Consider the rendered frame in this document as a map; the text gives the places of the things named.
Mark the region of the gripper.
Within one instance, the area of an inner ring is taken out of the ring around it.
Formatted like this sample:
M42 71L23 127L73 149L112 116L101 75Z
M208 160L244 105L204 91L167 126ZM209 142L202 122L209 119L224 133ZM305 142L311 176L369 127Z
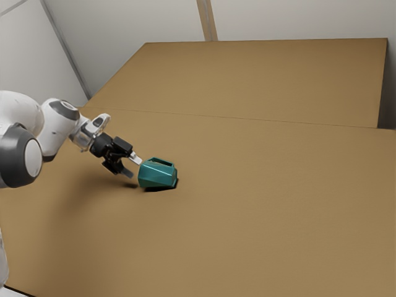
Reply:
M89 152L97 158L104 158L102 165L112 173L120 173L131 179L134 174L127 169L121 159L128 158L136 165L142 163L142 159L132 151L133 146L120 137L112 138L106 133L101 133L93 140Z

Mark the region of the teal faceted mug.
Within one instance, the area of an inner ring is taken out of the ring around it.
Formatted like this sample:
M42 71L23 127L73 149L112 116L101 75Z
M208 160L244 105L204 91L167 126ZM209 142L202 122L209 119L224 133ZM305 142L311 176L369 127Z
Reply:
M143 188L174 188L178 179L178 171L174 163L152 157L142 162L137 179L139 186Z

